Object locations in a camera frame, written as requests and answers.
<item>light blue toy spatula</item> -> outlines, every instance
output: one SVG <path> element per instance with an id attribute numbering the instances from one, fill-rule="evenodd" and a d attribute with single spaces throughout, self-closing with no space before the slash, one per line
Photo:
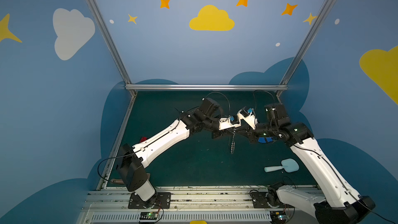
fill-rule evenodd
<path id="1" fill-rule="evenodd" d="M 273 172 L 279 169 L 285 169 L 286 172 L 295 172 L 299 170 L 299 165 L 294 159 L 288 158 L 281 161 L 282 166 L 265 167 L 265 172 Z"/>

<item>yellow star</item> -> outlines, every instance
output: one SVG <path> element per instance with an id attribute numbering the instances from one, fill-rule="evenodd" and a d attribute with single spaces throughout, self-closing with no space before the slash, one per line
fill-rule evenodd
<path id="1" fill-rule="evenodd" d="M 311 25 L 312 20 L 314 20 L 315 18 L 316 18 L 316 16 L 313 17 L 312 14 L 310 13 L 310 16 L 306 19 L 306 21 L 303 21 L 303 22 L 308 22 Z"/>
<path id="2" fill-rule="evenodd" d="M 127 22 L 134 22 L 135 24 L 137 24 L 137 23 L 135 22 L 135 19 L 136 19 L 137 17 L 132 17 L 132 16 L 130 16 L 130 14 L 129 14 L 129 17 L 130 17 L 130 19 L 129 19 Z"/>
<path id="3" fill-rule="evenodd" d="M 7 14 L 1 21 L 0 21 L 0 42 L 3 39 L 9 38 L 17 42 L 22 42 L 18 39 L 11 31 L 8 30 L 8 21 L 10 20 L 10 15 Z"/>
<path id="4" fill-rule="evenodd" d="M 248 6 L 248 0 L 239 0 L 239 2 L 238 2 L 238 4 L 236 5 L 236 6 L 239 6 L 239 5 L 244 5 L 244 6 Z"/>
<path id="5" fill-rule="evenodd" d="M 160 0 L 160 1 L 162 2 L 161 5 L 160 5 L 161 8 L 166 7 L 167 9 L 170 9 L 169 8 L 169 1 L 170 0 Z"/>
<path id="6" fill-rule="evenodd" d="M 286 5 L 286 10 L 282 13 L 282 15 L 284 15 L 284 14 L 292 15 L 293 10 L 296 8 L 296 6 L 297 6 L 297 5 L 290 5 L 290 4 L 287 4 L 287 5 Z"/>

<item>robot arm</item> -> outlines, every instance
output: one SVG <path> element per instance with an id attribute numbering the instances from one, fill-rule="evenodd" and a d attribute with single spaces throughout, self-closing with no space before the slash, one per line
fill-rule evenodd
<path id="1" fill-rule="evenodd" d="M 269 123 L 257 122 L 253 109 L 243 108 L 235 116 L 213 117 L 219 105 L 210 98 L 202 105 L 184 112 L 178 120 L 150 139 L 134 145 L 127 144 L 119 150 L 116 170 L 129 191 L 134 191 L 151 207 L 157 192 L 148 180 L 145 168 L 162 152 L 187 137 L 208 130 L 212 138 L 241 134 L 251 143 L 259 137 L 277 137 L 301 159 L 321 187 L 325 197 L 317 197 L 290 186 L 277 184 L 269 187 L 269 193 L 276 202 L 289 204 L 317 218 L 321 224 L 354 224 L 361 221 L 368 209 L 375 207 L 370 197 L 362 197 L 336 170 L 323 154 L 311 131 L 303 123 L 291 124 L 282 104 L 265 107 Z"/>

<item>orange star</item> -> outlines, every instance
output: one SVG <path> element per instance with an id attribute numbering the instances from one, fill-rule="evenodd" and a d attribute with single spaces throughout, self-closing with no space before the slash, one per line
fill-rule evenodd
<path id="1" fill-rule="evenodd" d="M 161 8 L 166 7 L 167 9 L 170 9 L 169 8 L 169 1 L 170 0 L 160 0 L 160 1 L 162 2 L 161 5 L 160 5 Z"/>
<path id="2" fill-rule="evenodd" d="M 282 15 L 284 15 L 284 14 L 292 15 L 293 10 L 296 8 L 296 6 L 297 6 L 297 5 L 290 5 L 290 4 L 287 4 L 287 5 L 286 5 L 286 10 L 282 13 Z"/>
<path id="3" fill-rule="evenodd" d="M 239 0 L 239 2 L 238 2 L 238 4 L 236 5 L 236 6 L 239 6 L 239 5 L 244 5 L 244 6 L 248 6 L 248 0 Z"/>

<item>white cloud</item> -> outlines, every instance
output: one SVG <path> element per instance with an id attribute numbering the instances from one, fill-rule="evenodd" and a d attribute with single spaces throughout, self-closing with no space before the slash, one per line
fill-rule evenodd
<path id="1" fill-rule="evenodd" d="M 78 10 L 59 8 L 52 16 L 57 39 L 55 52 L 61 60 L 68 60 L 90 40 L 96 30 L 94 22 Z"/>

